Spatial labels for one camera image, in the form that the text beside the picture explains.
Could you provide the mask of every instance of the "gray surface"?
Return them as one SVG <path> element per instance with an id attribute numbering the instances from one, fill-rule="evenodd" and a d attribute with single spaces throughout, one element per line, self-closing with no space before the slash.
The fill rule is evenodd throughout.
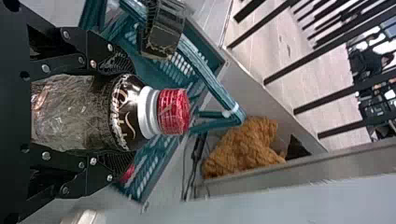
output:
<path id="1" fill-rule="evenodd" d="M 102 211 L 111 224 L 393 224 L 395 188 L 396 175 L 381 175 L 212 198 L 154 208 L 143 215 L 128 204 L 113 203 L 119 198 L 109 191 L 81 206 L 100 207 L 98 203 L 109 201 L 112 209 Z"/>
<path id="2" fill-rule="evenodd" d="M 185 0 L 184 2 L 192 8 L 192 18 L 216 46 L 221 46 L 233 0 Z"/>
<path id="3" fill-rule="evenodd" d="M 374 144 L 289 161 L 286 165 L 256 169 L 208 180 L 198 188 L 201 198 L 252 192 L 395 172 L 396 138 Z"/>

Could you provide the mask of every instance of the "red lid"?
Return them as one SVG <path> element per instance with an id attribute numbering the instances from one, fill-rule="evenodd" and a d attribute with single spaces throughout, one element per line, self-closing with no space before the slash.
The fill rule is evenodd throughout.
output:
<path id="1" fill-rule="evenodd" d="M 132 174 L 134 173 L 134 166 L 131 165 L 129 169 L 125 172 L 125 174 L 122 176 L 120 179 L 121 184 L 126 184 L 128 182 L 129 178 L 131 178 Z"/>
<path id="2" fill-rule="evenodd" d="M 163 134 L 183 134 L 190 126 L 190 101 L 186 90 L 163 90 L 157 116 Z"/>

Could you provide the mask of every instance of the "crate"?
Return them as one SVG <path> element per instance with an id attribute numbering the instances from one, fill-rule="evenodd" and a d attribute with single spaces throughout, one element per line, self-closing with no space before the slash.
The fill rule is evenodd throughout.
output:
<path id="1" fill-rule="evenodd" d="M 120 45 L 134 62 L 136 73 L 141 79 L 157 90 L 165 88 L 187 89 L 191 100 L 193 119 L 207 118 L 213 121 L 190 128 L 189 134 L 203 133 L 214 128 L 227 128 L 239 125 L 246 117 L 239 108 L 229 118 L 221 112 L 198 111 L 202 97 L 210 91 L 216 99 L 231 110 L 237 103 L 217 82 L 216 75 L 225 64 L 225 60 L 211 47 L 200 31 L 190 22 L 186 22 L 177 52 L 169 61 L 156 61 L 139 55 L 136 45 L 136 29 L 145 22 L 146 10 L 136 0 L 120 1 L 124 13 L 104 26 L 104 16 L 93 10 L 103 11 L 96 1 L 87 1 L 80 26 L 84 29 L 96 29 L 102 37 Z M 159 135 L 138 150 L 134 159 L 135 172 L 126 184 L 117 184 L 120 192 L 131 200 L 144 203 L 157 184 L 164 167 L 172 158 L 180 142 L 189 136 Z"/>

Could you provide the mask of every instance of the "metal bolt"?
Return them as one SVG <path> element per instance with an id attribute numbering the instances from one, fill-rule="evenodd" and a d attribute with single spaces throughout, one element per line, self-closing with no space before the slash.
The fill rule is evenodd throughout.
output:
<path id="1" fill-rule="evenodd" d="M 108 182 L 113 181 L 113 175 L 108 175 L 108 176 L 107 176 L 107 181 L 108 181 Z"/>
<path id="2" fill-rule="evenodd" d="M 67 31 L 64 31 L 64 38 L 70 39 L 70 34 Z"/>
<path id="3" fill-rule="evenodd" d="M 81 64 L 84 64 L 85 60 L 82 57 L 78 57 L 78 62 L 81 63 Z"/>
<path id="4" fill-rule="evenodd" d="M 66 194 L 68 194 L 69 192 L 70 192 L 70 191 L 69 191 L 69 188 L 68 188 L 68 187 L 62 188 L 62 194 L 66 195 Z"/>
<path id="5" fill-rule="evenodd" d="M 44 73 L 50 73 L 50 67 L 47 64 L 41 65 L 41 69 Z"/>
<path id="6" fill-rule="evenodd" d="M 92 158 L 90 161 L 90 165 L 96 165 L 97 162 L 98 160 L 96 158 Z"/>
<path id="7" fill-rule="evenodd" d="M 90 65 L 91 65 L 92 68 L 96 68 L 96 61 L 91 60 L 90 61 Z"/>
<path id="8" fill-rule="evenodd" d="M 109 51 L 113 51 L 113 46 L 111 44 L 108 44 L 107 48 L 108 48 Z"/>
<path id="9" fill-rule="evenodd" d="M 28 153 L 30 151 L 30 148 L 23 148 L 21 149 L 22 153 Z"/>
<path id="10" fill-rule="evenodd" d="M 84 169 L 84 168 L 85 168 L 85 164 L 84 164 L 83 161 L 81 161 L 81 162 L 78 164 L 78 168 L 79 168 L 79 169 Z"/>
<path id="11" fill-rule="evenodd" d="M 41 154 L 41 158 L 44 161 L 49 161 L 50 160 L 50 153 L 49 152 L 43 152 L 43 154 Z"/>

